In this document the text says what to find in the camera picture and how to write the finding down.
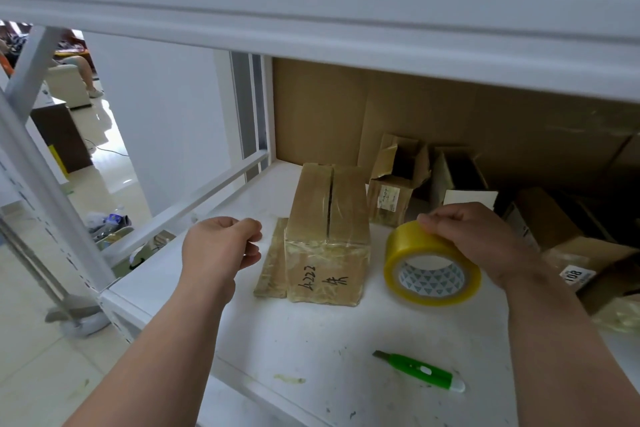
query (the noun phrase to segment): person's leg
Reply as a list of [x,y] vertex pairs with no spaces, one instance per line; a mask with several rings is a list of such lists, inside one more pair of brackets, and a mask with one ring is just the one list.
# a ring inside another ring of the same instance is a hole
[[91,70],[91,66],[89,66],[89,63],[87,63],[86,59],[84,59],[82,56],[69,56],[62,59],[62,61],[60,62],[62,64],[73,64],[74,66],[77,66],[78,71],[80,72],[80,77],[82,78],[84,85],[86,86],[86,91],[89,96],[91,96],[92,98],[97,98],[98,96],[102,96],[104,94],[93,86],[93,72]]

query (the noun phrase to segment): shoe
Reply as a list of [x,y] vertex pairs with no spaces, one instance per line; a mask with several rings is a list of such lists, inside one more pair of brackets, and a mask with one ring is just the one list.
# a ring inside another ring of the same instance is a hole
[[104,91],[98,90],[96,88],[87,90],[87,93],[89,94],[89,98],[100,98],[104,95]]

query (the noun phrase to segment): glossy floor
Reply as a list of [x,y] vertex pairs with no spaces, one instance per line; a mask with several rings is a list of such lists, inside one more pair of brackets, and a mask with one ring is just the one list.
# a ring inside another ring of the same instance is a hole
[[[69,175],[64,186],[81,217],[124,208],[134,226],[150,219],[127,150],[106,99],[72,112],[93,166]],[[87,295],[44,228],[25,211],[6,216],[20,237],[73,294]],[[56,427],[68,418],[127,349],[113,326],[85,339],[64,337],[45,324],[51,302],[6,246],[0,246],[0,424]],[[221,383],[207,389],[222,418],[240,426],[275,426],[250,400]]]

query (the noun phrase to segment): green knife handle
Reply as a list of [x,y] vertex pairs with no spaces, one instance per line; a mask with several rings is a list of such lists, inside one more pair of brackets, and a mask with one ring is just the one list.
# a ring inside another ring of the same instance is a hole
[[[388,362],[394,368],[406,373],[407,375],[411,375],[418,380],[422,380],[423,382],[432,383],[433,385],[446,390],[449,390],[451,386],[453,375],[440,368],[436,368],[435,366],[422,363],[403,355],[389,355]],[[423,373],[420,370],[420,367],[425,367],[431,370],[431,375]]]

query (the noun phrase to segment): roll of packing tape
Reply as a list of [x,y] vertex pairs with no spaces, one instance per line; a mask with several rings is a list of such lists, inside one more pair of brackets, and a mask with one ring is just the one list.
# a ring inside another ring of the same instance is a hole
[[464,302],[480,287],[480,269],[449,240],[427,234],[417,221],[397,227],[387,239],[385,281],[416,304]]

